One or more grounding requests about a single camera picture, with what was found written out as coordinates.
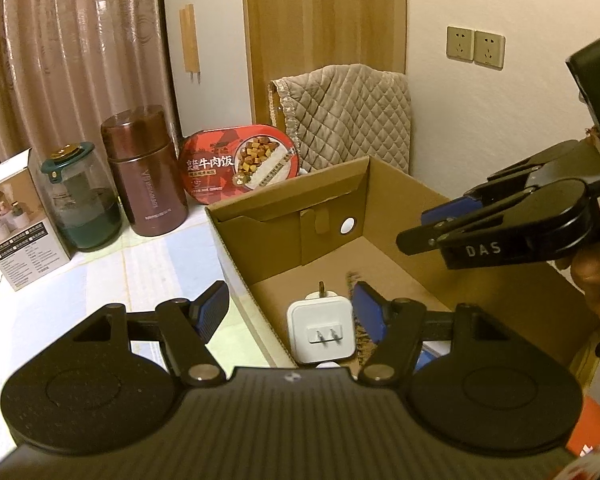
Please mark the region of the green glass jar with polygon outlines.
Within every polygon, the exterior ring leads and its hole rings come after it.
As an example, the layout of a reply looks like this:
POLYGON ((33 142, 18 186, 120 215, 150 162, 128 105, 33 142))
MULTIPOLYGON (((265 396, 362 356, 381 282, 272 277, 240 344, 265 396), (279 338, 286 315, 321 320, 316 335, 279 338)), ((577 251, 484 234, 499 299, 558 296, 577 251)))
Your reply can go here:
POLYGON ((41 174, 56 226, 73 249, 91 252, 116 239, 118 196, 92 142, 58 148, 42 162, 41 174))

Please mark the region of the brown curtain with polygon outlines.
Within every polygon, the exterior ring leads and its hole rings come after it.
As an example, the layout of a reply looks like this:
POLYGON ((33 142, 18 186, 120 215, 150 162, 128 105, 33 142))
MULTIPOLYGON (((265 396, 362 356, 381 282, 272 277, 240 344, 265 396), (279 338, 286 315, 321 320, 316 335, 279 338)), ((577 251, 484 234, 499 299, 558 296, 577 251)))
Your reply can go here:
POLYGON ((0 0, 0 162, 99 144, 105 119, 152 104, 178 139, 163 0, 0 0))

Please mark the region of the wooden sticks on wall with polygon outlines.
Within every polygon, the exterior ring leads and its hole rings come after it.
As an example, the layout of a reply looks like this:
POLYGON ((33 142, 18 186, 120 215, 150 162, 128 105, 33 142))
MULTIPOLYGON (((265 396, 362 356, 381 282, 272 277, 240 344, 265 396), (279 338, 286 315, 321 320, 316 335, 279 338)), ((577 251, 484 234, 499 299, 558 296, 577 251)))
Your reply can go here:
POLYGON ((187 3, 178 11, 180 14, 180 32, 183 50, 183 62, 186 73, 200 79, 200 61, 193 3, 187 3))

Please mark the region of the brown cardboard box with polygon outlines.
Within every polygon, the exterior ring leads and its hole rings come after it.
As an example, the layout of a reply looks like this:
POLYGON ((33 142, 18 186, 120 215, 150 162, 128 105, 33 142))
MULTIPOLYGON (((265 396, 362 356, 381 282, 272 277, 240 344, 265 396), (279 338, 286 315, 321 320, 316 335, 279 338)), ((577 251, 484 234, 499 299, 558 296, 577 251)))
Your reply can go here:
POLYGON ((402 254, 396 236, 442 196, 373 158, 277 183, 207 209, 230 294, 266 362, 291 367, 286 312, 320 287, 366 281, 432 310, 478 304, 589 382, 600 322, 546 263, 450 270, 437 252, 402 254))

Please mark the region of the checkered table cloth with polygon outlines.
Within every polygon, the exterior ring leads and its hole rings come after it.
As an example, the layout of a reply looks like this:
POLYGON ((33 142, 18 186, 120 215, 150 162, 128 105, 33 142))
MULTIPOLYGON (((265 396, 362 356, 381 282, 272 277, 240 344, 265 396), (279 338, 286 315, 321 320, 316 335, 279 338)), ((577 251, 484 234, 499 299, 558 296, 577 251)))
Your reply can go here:
MULTIPOLYGON (((0 271, 0 395, 9 376, 104 304, 149 311, 164 300, 194 299, 222 276, 206 212, 158 237, 124 229, 111 245, 16 292, 0 271)), ((0 459, 14 446, 0 409, 0 459)))

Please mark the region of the wooden door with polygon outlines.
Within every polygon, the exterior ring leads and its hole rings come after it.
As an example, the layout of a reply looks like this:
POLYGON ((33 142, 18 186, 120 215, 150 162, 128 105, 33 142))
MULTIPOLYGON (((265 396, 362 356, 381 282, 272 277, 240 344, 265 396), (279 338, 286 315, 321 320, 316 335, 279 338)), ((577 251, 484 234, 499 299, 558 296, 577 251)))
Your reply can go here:
POLYGON ((270 120, 268 85, 332 64, 406 70, 407 0, 244 0, 252 119, 270 120))

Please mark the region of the brown metal thermos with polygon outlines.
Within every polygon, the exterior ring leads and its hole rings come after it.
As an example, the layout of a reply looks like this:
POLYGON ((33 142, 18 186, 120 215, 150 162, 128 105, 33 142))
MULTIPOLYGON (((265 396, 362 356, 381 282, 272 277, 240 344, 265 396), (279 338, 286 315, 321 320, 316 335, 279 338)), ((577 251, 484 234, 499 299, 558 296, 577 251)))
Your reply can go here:
POLYGON ((175 148, 159 105, 125 110, 100 126, 109 167, 133 231, 166 234, 188 216, 175 148))

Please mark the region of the red instant rice box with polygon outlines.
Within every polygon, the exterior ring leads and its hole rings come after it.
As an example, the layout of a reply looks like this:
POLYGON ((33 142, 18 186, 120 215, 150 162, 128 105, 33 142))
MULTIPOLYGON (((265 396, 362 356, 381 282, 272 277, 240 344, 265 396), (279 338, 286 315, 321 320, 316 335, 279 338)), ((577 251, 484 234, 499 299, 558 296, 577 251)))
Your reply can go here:
POLYGON ((209 205, 297 177, 294 142, 267 125, 199 131, 181 146, 178 169, 183 186, 209 205))

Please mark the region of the white product box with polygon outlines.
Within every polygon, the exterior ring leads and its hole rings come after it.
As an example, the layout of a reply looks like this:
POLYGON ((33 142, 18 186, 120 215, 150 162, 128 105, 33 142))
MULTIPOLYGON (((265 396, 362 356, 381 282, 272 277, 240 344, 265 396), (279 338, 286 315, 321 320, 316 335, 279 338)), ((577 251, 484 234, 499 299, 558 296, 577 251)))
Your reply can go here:
POLYGON ((15 290, 70 260, 35 176, 30 150, 0 163, 0 271, 15 290))

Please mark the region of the beige quilted chair cover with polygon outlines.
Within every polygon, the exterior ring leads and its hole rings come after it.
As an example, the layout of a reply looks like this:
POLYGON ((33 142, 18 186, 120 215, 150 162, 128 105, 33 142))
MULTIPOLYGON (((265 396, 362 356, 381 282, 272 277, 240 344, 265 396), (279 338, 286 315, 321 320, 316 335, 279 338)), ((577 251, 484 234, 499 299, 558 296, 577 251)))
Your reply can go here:
POLYGON ((412 108, 404 74, 327 65, 272 80, 268 107, 306 172, 364 156, 410 171, 412 108))

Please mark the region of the white power plug adapter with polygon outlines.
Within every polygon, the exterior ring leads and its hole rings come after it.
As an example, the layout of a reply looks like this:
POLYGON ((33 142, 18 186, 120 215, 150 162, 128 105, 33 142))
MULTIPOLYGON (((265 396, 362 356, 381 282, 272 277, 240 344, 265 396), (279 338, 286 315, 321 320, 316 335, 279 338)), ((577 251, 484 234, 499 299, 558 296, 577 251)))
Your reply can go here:
POLYGON ((287 309, 291 355, 299 364, 321 364, 349 359, 355 352, 353 307, 347 297, 328 290, 316 292, 287 309))

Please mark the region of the wall power sockets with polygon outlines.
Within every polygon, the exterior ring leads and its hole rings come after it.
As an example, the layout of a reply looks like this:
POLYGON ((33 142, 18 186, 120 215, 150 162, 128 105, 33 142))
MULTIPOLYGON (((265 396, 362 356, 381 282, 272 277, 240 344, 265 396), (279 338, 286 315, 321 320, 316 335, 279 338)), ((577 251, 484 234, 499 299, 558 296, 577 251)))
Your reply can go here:
POLYGON ((494 32, 455 26, 446 28, 446 57, 451 60, 502 70, 505 46, 506 38, 494 32))

